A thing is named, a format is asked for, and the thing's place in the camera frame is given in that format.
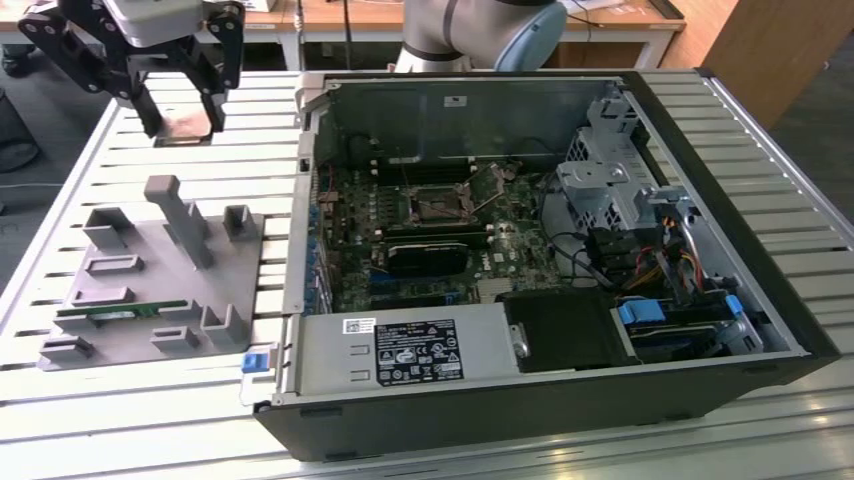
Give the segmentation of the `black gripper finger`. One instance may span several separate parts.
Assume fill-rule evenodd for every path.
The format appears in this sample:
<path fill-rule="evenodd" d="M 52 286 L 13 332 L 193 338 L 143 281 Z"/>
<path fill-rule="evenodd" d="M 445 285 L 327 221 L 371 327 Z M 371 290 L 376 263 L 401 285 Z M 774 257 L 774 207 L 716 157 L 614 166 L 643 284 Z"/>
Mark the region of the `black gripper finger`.
<path fill-rule="evenodd" d="M 211 55 L 196 40 L 188 40 L 184 74 L 200 92 L 211 132 L 225 123 L 223 104 L 228 91 L 239 87 L 244 59 L 245 8 L 239 1 L 203 1 L 201 25 L 219 41 L 220 55 Z"/>
<path fill-rule="evenodd" d="M 107 3 L 37 1 L 27 7 L 17 28 L 87 92 L 105 91 L 136 110 L 143 130 L 153 137 L 163 117 L 131 58 L 160 55 L 163 48 L 129 43 Z"/>

